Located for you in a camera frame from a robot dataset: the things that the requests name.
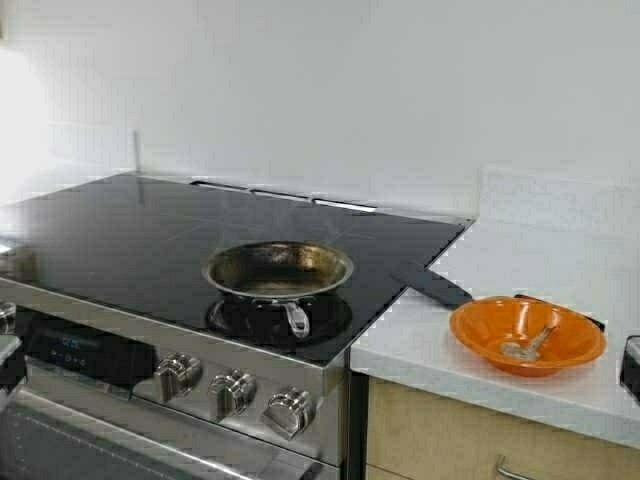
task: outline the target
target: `control knob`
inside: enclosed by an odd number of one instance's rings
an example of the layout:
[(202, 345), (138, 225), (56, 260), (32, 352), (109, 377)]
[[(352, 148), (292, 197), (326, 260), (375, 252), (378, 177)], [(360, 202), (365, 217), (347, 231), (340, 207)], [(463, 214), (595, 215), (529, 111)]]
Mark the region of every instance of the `control knob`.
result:
[(15, 303), (0, 303), (0, 335), (13, 335), (16, 330)]
[(242, 413), (253, 401), (256, 389), (255, 378), (239, 370), (216, 376), (209, 386), (211, 418), (220, 421)]
[(271, 397), (261, 420), (275, 433), (291, 440), (311, 424), (314, 416), (315, 405), (309, 392), (287, 388)]
[(167, 403), (184, 397), (202, 377), (202, 362), (184, 353), (174, 353), (160, 362), (153, 374), (158, 398)]

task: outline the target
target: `pan handle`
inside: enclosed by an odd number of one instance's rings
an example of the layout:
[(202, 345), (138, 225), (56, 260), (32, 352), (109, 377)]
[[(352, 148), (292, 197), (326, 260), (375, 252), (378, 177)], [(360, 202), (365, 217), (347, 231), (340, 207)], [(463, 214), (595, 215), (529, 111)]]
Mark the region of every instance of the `pan handle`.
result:
[(311, 329), (309, 327), (309, 317), (305, 311), (294, 302), (285, 303), (282, 307), (287, 314), (289, 326), (296, 338), (307, 338)]

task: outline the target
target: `kitchen cabinet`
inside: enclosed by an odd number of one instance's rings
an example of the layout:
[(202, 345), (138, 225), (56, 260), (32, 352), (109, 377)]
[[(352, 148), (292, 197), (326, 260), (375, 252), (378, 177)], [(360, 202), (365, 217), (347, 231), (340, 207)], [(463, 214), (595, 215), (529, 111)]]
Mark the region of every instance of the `kitchen cabinet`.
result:
[(640, 476), (640, 450), (370, 379), (369, 480), (536, 480)]

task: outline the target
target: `metal pan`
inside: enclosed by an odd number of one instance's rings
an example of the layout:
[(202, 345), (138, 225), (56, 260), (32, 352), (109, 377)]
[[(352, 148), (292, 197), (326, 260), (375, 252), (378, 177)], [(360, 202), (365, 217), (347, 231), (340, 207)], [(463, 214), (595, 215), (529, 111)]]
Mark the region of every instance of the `metal pan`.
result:
[(218, 290), (252, 302), (282, 305), (297, 338), (310, 333), (309, 318), (298, 301), (329, 293), (353, 274), (343, 252), (306, 242), (241, 245), (214, 255), (205, 278)]

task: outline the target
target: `black cooktop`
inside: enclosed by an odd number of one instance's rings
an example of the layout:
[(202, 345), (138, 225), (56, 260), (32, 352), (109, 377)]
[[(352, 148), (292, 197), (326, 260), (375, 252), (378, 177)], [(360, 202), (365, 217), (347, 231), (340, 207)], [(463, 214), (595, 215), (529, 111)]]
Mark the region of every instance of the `black cooktop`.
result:
[[(27, 246), (36, 259), (33, 278), (14, 279), (318, 365), (330, 362), (404, 291), (390, 271), (429, 264), (462, 230), (129, 174), (0, 210), (0, 238)], [(324, 243), (355, 264), (335, 296), (304, 307), (317, 332), (306, 341), (288, 335), (281, 312), (268, 307), (247, 312), (225, 304), (212, 314), (223, 296), (201, 273), (207, 259), (272, 240)], [(273, 330), (257, 331), (236, 319), (256, 315)]]

